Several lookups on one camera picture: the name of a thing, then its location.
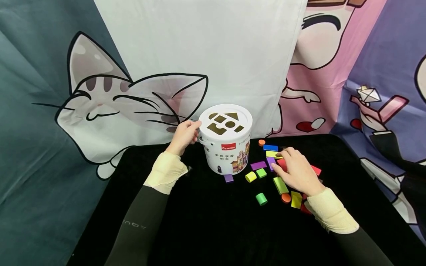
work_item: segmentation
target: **left hand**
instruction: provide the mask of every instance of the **left hand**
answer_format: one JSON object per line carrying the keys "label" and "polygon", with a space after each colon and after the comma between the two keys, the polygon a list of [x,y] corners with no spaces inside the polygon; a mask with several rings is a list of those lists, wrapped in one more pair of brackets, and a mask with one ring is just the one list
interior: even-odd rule
{"label": "left hand", "polygon": [[201,126],[201,121],[187,120],[179,124],[173,135],[172,142],[166,149],[167,152],[182,156],[185,148],[189,144],[194,144],[198,138],[198,128]]}

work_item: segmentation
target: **yellow block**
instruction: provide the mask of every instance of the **yellow block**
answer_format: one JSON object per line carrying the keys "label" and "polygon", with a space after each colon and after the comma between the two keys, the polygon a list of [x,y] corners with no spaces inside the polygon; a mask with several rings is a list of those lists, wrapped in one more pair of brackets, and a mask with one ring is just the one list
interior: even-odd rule
{"label": "yellow block", "polygon": [[298,208],[302,206],[302,195],[298,192],[291,192],[291,206],[293,208]]}
{"label": "yellow block", "polygon": [[275,159],[282,159],[282,157],[275,156],[276,152],[273,151],[266,151],[266,157],[274,157]]}
{"label": "yellow block", "polygon": [[253,180],[255,180],[256,178],[257,178],[257,176],[256,176],[256,174],[254,172],[250,172],[250,173],[248,173],[248,174],[245,175],[245,179],[249,183],[253,182]]}

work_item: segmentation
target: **rectangular block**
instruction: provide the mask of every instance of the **rectangular block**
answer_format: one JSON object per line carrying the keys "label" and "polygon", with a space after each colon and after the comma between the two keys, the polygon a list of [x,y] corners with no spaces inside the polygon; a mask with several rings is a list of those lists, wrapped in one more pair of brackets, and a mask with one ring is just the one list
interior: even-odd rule
{"label": "rectangular block", "polygon": [[284,159],[279,159],[279,160],[277,161],[277,163],[279,164],[279,166],[281,166],[281,168],[282,168],[285,172],[287,172],[287,164],[285,163],[285,160],[284,160]]}
{"label": "rectangular block", "polygon": [[302,195],[298,192],[291,192],[291,206],[300,209],[302,205]]}
{"label": "rectangular block", "polygon": [[314,172],[316,173],[317,176],[319,176],[321,174],[321,169],[311,165],[312,169],[314,170]]}
{"label": "rectangular block", "polygon": [[271,163],[276,163],[275,162],[275,158],[273,158],[273,157],[266,157],[266,160],[268,161],[269,169],[271,170],[271,172],[273,172],[273,168],[272,168]]}
{"label": "rectangular block", "polygon": [[251,169],[255,171],[257,169],[266,168],[266,163],[265,161],[262,161],[258,163],[252,163],[250,166],[251,166]]}
{"label": "rectangular block", "polygon": [[259,176],[259,178],[262,178],[262,177],[266,176],[265,169],[263,169],[263,168],[256,170],[256,173]]}
{"label": "rectangular block", "polygon": [[280,177],[274,177],[273,183],[275,184],[275,187],[278,190],[278,194],[282,195],[284,193],[288,193],[288,188]]}
{"label": "rectangular block", "polygon": [[274,146],[274,145],[263,145],[263,150],[264,151],[277,152],[278,151],[278,146]]}
{"label": "rectangular block", "polygon": [[266,157],[274,157],[275,159],[282,159],[282,157],[275,156],[276,152],[273,151],[266,151]]}
{"label": "rectangular block", "polygon": [[225,177],[225,182],[226,183],[232,183],[232,182],[234,182],[234,178],[232,177],[231,174],[226,174],[224,177]]}

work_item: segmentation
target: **purple block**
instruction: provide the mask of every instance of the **purple block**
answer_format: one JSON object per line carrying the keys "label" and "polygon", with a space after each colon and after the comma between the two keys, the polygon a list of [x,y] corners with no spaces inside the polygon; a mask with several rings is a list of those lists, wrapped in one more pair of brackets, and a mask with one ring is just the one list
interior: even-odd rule
{"label": "purple block", "polygon": [[261,169],[261,168],[266,168],[266,163],[265,161],[262,162],[258,162],[258,163],[252,163],[251,164],[251,169],[253,171],[257,170],[257,169]]}
{"label": "purple block", "polygon": [[231,174],[226,174],[225,175],[225,182],[226,183],[232,183],[232,182],[234,182],[234,178],[232,177]]}
{"label": "purple block", "polygon": [[271,163],[276,164],[275,158],[274,157],[266,157],[266,160],[268,161],[269,169],[271,170],[271,172],[273,172],[273,168],[272,168]]}

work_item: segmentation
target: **product label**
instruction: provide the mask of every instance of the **product label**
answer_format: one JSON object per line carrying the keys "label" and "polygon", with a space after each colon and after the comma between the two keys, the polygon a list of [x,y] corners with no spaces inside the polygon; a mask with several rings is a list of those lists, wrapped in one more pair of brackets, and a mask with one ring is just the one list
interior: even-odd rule
{"label": "product label", "polygon": [[236,143],[222,144],[222,151],[234,150],[235,147],[236,147]]}

